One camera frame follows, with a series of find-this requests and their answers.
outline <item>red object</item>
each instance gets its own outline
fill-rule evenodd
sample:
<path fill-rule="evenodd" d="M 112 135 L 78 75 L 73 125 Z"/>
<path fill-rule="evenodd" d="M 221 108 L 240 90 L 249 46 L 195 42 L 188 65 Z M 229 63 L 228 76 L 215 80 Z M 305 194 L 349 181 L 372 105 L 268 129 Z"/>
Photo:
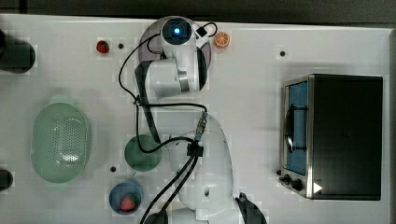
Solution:
<path fill-rule="evenodd" d="M 122 212 L 130 212 L 137 206 L 137 199 L 133 194 L 125 196 L 121 200 L 120 210 Z"/>
<path fill-rule="evenodd" d="M 106 41 L 101 40 L 96 45 L 96 50 L 99 51 L 100 53 L 108 53 L 108 51 L 110 50 L 110 47 L 108 46 Z"/>

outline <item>white surface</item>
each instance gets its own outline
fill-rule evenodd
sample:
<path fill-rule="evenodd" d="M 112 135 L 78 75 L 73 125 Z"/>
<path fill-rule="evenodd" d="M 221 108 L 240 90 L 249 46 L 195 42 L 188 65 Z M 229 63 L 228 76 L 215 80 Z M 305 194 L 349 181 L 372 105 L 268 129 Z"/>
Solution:
<path fill-rule="evenodd" d="M 30 75 L 0 76 L 0 167 L 14 186 L 0 193 L 0 223 L 137 223 L 108 205 L 108 193 L 132 171 L 123 149 L 134 136 L 131 98 L 117 83 L 121 61 L 151 21 L 1 15 L 0 28 L 35 45 Z M 234 193 L 243 191 L 270 224 L 389 223 L 389 30 L 219 23 L 231 45 L 214 50 L 209 80 L 186 97 L 208 105 L 228 138 Z M 108 40 L 111 51 L 95 46 Z M 125 49 L 117 49 L 118 43 Z M 285 57 L 279 52 L 286 51 Z M 126 69 L 134 89 L 136 55 Z M 312 73 L 380 75 L 385 80 L 380 202 L 308 201 L 277 183 L 280 87 Z M 68 94 L 92 121 L 94 149 L 82 174 L 66 186 L 42 180 L 30 163 L 35 116 L 54 94 Z M 172 177 L 167 156 L 135 178 L 148 201 Z M 118 167 L 116 173 L 109 168 Z"/>

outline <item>orange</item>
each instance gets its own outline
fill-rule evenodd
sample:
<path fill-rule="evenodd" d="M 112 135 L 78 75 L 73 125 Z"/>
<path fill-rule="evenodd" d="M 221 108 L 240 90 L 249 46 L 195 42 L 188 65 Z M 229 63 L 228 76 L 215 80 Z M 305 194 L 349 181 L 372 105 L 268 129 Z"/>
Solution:
<path fill-rule="evenodd" d="M 229 35 L 227 35 L 224 32 L 218 32 L 215 35 L 216 47 L 218 47 L 219 49 L 224 49 L 225 47 L 228 46 L 228 44 L 230 44 L 230 36 Z"/>

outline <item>strainer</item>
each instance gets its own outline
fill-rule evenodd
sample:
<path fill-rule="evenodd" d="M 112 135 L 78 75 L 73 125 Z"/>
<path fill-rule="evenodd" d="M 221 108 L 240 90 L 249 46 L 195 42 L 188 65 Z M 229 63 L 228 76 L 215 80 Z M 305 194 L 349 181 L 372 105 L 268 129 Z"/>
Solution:
<path fill-rule="evenodd" d="M 90 154 L 89 124 L 73 100 L 55 96 L 35 118 L 31 160 L 51 183 L 65 183 L 83 170 Z"/>

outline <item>cable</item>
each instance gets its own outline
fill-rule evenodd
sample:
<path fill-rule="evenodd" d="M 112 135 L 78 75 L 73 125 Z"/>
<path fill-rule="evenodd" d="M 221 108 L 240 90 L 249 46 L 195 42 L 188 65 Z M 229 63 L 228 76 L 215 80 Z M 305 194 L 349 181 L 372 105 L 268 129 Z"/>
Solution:
<path fill-rule="evenodd" d="M 143 215 L 140 223 L 143 224 L 143 222 L 146 220 L 149 211 L 151 210 L 152 206 L 154 206 L 154 204 L 161 198 L 161 196 L 163 196 L 165 194 L 165 192 L 172 187 L 173 184 L 175 184 L 175 182 L 180 178 L 180 176 L 184 173 L 184 171 L 187 169 L 187 167 L 189 167 L 189 165 L 192 162 L 192 159 L 194 159 L 194 157 L 190 157 L 189 160 L 183 165 L 183 167 L 180 169 L 180 171 L 175 175 L 175 177 L 171 180 L 171 182 L 169 182 L 165 188 L 163 188 L 163 190 L 161 190 L 160 193 L 157 194 L 157 196 L 154 198 L 154 200 L 149 204 L 148 209 L 146 210 L 145 214 Z"/>
<path fill-rule="evenodd" d="M 161 211 L 166 210 L 166 208 L 168 207 L 168 205 L 174 200 L 174 198 L 176 197 L 176 195 L 178 194 L 178 192 L 181 190 L 181 188 L 183 188 L 183 185 L 186 183 L 187 179 L 189 179 L 192 171 L 195 168 L 195 165 L 198 162 L 198 157 L 194 158 L 194 162 L 192 163 L 192 166 L 190 167 L 189 171 L 186 173 L 186 175 L 184 176 L 183 180 L 181 180 L 180 184 L 177 186 L 177 188 L 175 189 L 175 191 L 172 193 L 172 196 L 168 199 L 168 201 L 166 201 L 166 204 L 163 205 L 163 208 L 161 209 Z"/>
<path fill-rule="evenodd" d="M 198 105 L 193 103 L 177 103 L 177 104 L 149 104 L 149 105 L 142 105 L 148 107 L 163 107 L 163 106 L 180 106 L 180 105 L 189 105 L 189 106 L 196 106 L 201 107 L 205 112 L 207 112 L 207 108 L 204 105 Z"/>
<path fill-rule="evenodd" d="M 134 48 L 134 50 L 132 50 L 132 52 L 128 55 L 128 57 L 126 57 L 125 61 L 123 62 L 121 69 L 120 69 L 120 73 L 119 73 L 119 83 L 120 86 L 122 87 L 123 90 L 125 90 L 126 92 L 128 92 L 130 95 L 132 95 L 132 97 L 134 98 L 134 100 L 136 101 L 136 96 L 134 96 L 134 94 L 129 91 L 128 89 L 126 89 L 121 82 L 121 75 L 122 75 L 122 70 L 125 66 L 125 64 L 128 62 L 129 58 L 131 58 L 131 56 L 134 54 L 134 52 L 139 49 L 140 47 L 142 47 L 146 42 L 150 41 L 150 39 L 154 38 L 155 36 L 160 35 L 160 34 L 156 34 L 156 35 L 152 35 L 151 37 L 145 39 L 143 42 L 141 42 L 136 48 Z"/>
<path fill-rule="evenodd" d="M 148 44 L 147 44 L 148 51 L 150 51 L 150 52 L 153 53 L 153 54 L 163 54 L 162 52 L 159 52 L 159 51 L 152 51 L 152 50 L 151 50 L 151 48 L 149 47 L 149 43 L 151 43 L 151 40 L 152 40 L 152 39 L 154 39 L 154 38 L 151 38 L 151 39 L 148 41 Z"/>
<path fill-rule="evenodd" d="M 203 25 L 202 27 L 206 27 L 207 25 L 214 25 L 215 26 L 215 32 L 212 35 L 209 35 L 209 37 L 214 36 L 218 32 L 218 26 L 214 22 L 208 22 L 207 24 Z"/>
<path fill-rule="evenodd" d="M 170 138 L 170 139 L 164 141 L 163 143 L 161 143 L 159 146 L 157 146 L 151 150 L 143 149 L 142 144 L 140 143 L 140 137 L 139 137 L 139 106 L 138 105 L 136 105 L 136 137 L 137 137 L 137 145 L 139 146 L 140 151 L 143 153 L 147 153 L 147 154 L 158 151 L 161 149 L 161 147 L 163 147 L 171 142 L 174 142 L 174 141 L 180 141 L 180 140 L 183 141 L 184 140 L 184 141 L 188 141 L 190 143 L 194 142 L 194 140 L 192 140 L 188 137 L 180 136 L 180 137 Z"/>

